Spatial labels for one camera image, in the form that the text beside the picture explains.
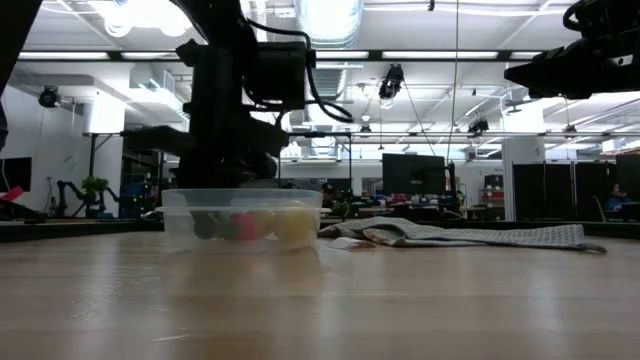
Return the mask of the dark wall screen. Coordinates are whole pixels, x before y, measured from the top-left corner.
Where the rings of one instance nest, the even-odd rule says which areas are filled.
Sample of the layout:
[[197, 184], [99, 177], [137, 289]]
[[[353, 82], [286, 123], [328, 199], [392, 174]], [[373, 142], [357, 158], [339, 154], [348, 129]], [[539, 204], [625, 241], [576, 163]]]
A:
[[6, 193], [16, 187], [29, 192], [31, 177], [31, 157], [0, 159], [0, 193]]

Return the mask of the red toy strawberry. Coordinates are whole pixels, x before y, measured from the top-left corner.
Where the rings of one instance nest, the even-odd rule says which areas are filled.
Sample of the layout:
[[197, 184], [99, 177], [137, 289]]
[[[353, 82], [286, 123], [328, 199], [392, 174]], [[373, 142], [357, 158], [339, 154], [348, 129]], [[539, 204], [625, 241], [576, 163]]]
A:
[[191, 217], [193, 231], [197, 238], [211, 240], [219, 237], [220, 216], [218, 212], [194, 211], [191, 213]]
[[248, 213], [229, 215], [223, 223], [221, 237], [225, 240], [255, 240], [258, 232], [252, 216]]

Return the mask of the light blue waffle towel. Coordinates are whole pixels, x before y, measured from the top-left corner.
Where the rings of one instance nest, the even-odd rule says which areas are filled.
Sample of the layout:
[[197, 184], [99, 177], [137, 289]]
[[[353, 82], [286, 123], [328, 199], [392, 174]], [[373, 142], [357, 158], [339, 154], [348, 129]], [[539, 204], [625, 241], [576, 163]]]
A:
[[320, 229], [318, 235], [333, 239], [345, 237], [390, 247], [487, 245], [599, 254], [607, 252], [606, 248], [586, 241], [580, 225], [513, 230], [463, 229], [420, 225], [402, 218], [372, 217], [333, 224]]

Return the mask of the black partition panels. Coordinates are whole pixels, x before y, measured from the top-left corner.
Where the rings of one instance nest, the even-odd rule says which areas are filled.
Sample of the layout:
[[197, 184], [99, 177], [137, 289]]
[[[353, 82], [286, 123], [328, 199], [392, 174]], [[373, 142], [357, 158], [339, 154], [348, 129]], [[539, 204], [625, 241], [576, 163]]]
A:
[[[640, 154], [618, 155], [612, 162], [542, 165], [540, 212], [524, 221], [640, 222]], [[621, 212], [605, 210], [615, 183], [632, 199]]]

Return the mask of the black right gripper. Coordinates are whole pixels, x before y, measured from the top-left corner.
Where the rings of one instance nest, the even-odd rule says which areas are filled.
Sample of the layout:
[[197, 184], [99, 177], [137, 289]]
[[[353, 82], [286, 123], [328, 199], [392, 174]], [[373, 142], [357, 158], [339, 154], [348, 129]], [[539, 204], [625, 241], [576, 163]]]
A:
[[[592, 74], [590, 91], [640, 91], [640, 0], [578, 0], [563, 14], [563, 26], [581, 34], [580, 57]], [[562, 94], [564, 47], [536, 54], [509, 67], [504, 78], [527, 88], [533, 98]]]

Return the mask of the distant green plant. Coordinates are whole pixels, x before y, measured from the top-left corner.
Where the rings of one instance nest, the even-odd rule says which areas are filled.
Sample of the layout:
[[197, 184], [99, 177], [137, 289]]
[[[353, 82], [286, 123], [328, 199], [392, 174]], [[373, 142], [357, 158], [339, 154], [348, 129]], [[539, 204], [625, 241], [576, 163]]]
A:
[[104, 192], [108, 188], [109, 181], [105, 178], [88, 176], [81, 184], [87, 201], [96, 201], [104, 198]]

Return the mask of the silver ceiling duct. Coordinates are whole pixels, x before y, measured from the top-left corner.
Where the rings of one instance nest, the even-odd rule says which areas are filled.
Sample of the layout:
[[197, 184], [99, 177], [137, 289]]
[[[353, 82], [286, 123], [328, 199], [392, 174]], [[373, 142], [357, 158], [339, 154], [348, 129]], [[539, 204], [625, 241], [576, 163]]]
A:
[[314, 48], [347, 49], [357, 42], [364, 0], [294, 0], [294, 6]]

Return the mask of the white column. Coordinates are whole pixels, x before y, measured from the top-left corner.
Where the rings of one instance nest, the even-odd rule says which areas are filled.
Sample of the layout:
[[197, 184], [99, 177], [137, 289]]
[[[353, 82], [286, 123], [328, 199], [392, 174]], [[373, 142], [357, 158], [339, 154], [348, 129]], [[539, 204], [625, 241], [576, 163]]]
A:
[[507, 221], [524, 221], [540, 212], [544, 198], [544, 140], [514, 137], [502, 142], [504, 207]]

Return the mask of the black monitor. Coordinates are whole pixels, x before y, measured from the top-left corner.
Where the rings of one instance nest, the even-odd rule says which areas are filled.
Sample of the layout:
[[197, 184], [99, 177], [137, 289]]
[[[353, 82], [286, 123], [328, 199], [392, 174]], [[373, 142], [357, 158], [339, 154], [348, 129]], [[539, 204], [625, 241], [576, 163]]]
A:
[[382, 179], [386, 195], [443, 195], [446, 188], [445, 159], [384, 153]]

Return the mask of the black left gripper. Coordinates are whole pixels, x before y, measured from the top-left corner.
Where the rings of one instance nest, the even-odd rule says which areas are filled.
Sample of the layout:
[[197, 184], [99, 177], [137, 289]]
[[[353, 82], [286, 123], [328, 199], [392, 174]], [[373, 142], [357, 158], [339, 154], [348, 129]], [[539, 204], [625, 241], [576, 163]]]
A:
[[182, 189], [277, 188], [273, 142], [267, 137], [280, 140], [282, 132], [251, 118], [243, 105], [240, 57], [228, 48], [193, 40], [176, 53], [193, 69], [188, 130], [167, 125], [125, 130], [121, 135], [128, 145], [177, 156], [176, 179]]

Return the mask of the yellow toy lemon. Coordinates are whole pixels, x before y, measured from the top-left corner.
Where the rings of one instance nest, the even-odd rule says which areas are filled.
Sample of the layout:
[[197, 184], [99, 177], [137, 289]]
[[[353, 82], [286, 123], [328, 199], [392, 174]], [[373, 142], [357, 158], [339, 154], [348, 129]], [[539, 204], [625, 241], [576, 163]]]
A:
[[251, 211], [249, 212], [254, 234], [256, 238], [267, 237], [273, 233], [275, 224], [275, 213], [272, 211]]
[[320, 224], [320, 212], [302, 201], [290, 201], [275, 212], [274, 234], [292, 242], [314, 240]]

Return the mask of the clear plastic tupperware container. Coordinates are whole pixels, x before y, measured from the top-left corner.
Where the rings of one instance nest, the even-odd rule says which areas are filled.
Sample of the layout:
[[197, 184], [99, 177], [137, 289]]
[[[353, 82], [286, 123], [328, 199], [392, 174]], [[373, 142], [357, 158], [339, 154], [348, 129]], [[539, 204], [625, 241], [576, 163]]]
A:
[[[233, 213], [251, 211], [276, 212], [290, 201], [302, 201], [317, 208], [321, 217], [330, 210], [322, 206], [321, 193], [300, 189], [236, 188], [236, 189], [177, 189], [162, 193], [163, 206], [157, 211], [162, 214], [166, 234], [167, 249], [172, 252], [274, 252], [294, 250], [312, 246], [314, 240], [292, 242], [281, 240], [273, 233], [255, 240], [225, 240], [221, 237], [224, 221]], [[211, 240], [197, 238], [193, 231], [194, 211], [218, 212], [220, 216], [219, 237]]]

